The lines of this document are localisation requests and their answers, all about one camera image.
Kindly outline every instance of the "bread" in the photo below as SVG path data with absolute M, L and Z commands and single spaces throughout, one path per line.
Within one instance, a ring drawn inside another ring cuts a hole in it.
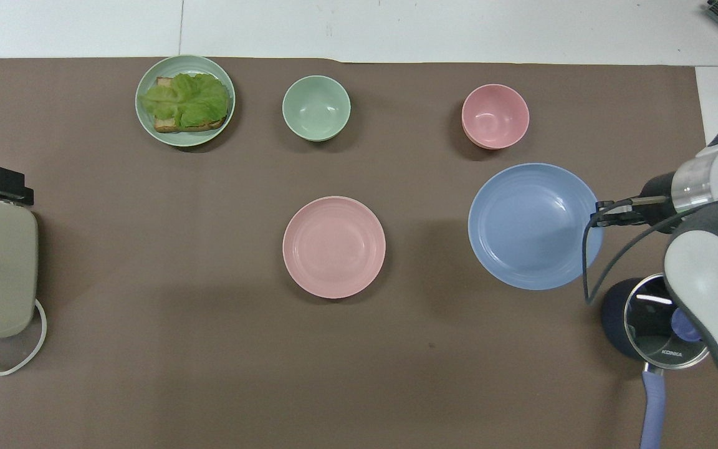
M 168 77 L 157 77 L 157 85 L 170 87 L 171 80 L 172 79 L 169 79 Z M 158 133 L 196 133 L 197 131 L 217 130 L 217 128 L 220 128 L 223 125 L 225 120 L 226 118 L 223 117 L 222 119 L 217 120 L 217 122 L 208 122 L 198 126 L 179 128 L 179 126 L 176 126 L 176 119 L 174 119 L 174 117 L 166 118 L 164 120 L 154 117 L 154 129 Z

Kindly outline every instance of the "green lettuce leaf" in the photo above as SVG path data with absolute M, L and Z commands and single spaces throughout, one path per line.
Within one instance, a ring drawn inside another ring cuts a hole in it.
M 211 74 L 178 74 L 171 86 L 155 85 L 140 96 L 148 113 L 160 120 L 174 117 L 181 128 L 217 122 L 226 116 L 229 97 L 223 84 Z

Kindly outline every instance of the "toaster cord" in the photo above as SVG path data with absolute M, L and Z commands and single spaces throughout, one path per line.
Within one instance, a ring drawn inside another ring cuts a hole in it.
M 38 350 L 41 349 L 43 346 L 43 340 L 46 339 L 46 312 L 43 311 L 43 306 L 41 305 L 41 302 L 35 299 L 35 307 L 37 307 L 37 311 L 41 314 L 41 338 L 38 339 L 37 344 L 35 345 L 35 349 L 32 349 L 31 354 L 26 356 L 26 358 L 19 364 L 17 364 L 14 367 L 11 367 L 9 370 L 0 370 L 0 376 L 3 375 L 9 375 L 14 372 L 17 372 L 17 370 L 21 369 L 24 365 L 28 364 L 30 360 L 37 354 Z

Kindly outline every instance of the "blue handle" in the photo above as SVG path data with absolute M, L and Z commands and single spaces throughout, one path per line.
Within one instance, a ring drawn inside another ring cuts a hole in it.
M 664 428 L 664 407 L 666 390 L 664 376 L 644 370 L 641 373 L 644 392 L 647 395 L 647 407 L 644 410 L 644 425 L 641 427 L 639 449 L 661 449 L 661 431 Z

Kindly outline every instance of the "black cable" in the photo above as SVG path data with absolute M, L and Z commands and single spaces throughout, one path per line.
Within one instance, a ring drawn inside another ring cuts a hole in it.
M 595 216 L 592 216 L 589 220 L 590 224 L 586 225 L 586 229 L 583 231 L 583 248 L 582 248 L 582 255 L 583 255 L 583 295 L 584 299 L 586 299 L 586 304 L 592 304 L 593 301 L 595 301 L 596 295 L 598 295 L 598 290 L 600 290 L 600 286 L 602 285 L 604 279 L 606 279 L 606 276 L 611 271 L 613 266 L 615 266 L 616 262 L 619 261 L 622 256 L 625 255 L 625 253 L 630 250 L 630 248 L 633 247 L 636 243 L 641 241 L 641 239 L 645 238 L 646 236 L 649 236 L 649 234 L 654 233 L 655 231 L 661 230 L 663 228 L 668 227 L 670 224 L 672 224 L 675 221 L 680 220 L 681 218 L 685 216 L 689 216 L 695 212 L 698 212 L 701 210 L 701 208 L 706 208 L 711 205 L 718 205 L 717 201 L 712 201 L 710 203 L 705 203 L 704 205 L 699 205 L 695 208 L 690 208 L 690 210 L 686 210 L 681 213 L 676 213 L 675 215 L 670 216 L 669 218 L 663 219 L 659 221 L 658 223 L 654 224 L 653 226 L 650 226 L 649 229 L 644 231 L 643 233 L 640 233 L 639 235 L 635 236 L 635 238 L 631 239 L 628 244 L 622 247 L 621 250 L 619 250 L 619 253 L 614 256 L 611 261 L 606 265 L 606 268 L 603 270 L 603 273 L 600 275 L 600 278 L 598 279 L 598 282 L 596 282 L 595 287 L 592 288 L 592 294 L 589 295 L 589 285 L 587 284 L 587 275 L 586 275 L 586 236 L 589 233 L 589 229 L 595 224 L 596 222 L 600 221 L 600 217 L 603 213 L 606 213 L 606 210 L 601 210 L 600 212 L 596 213 Z

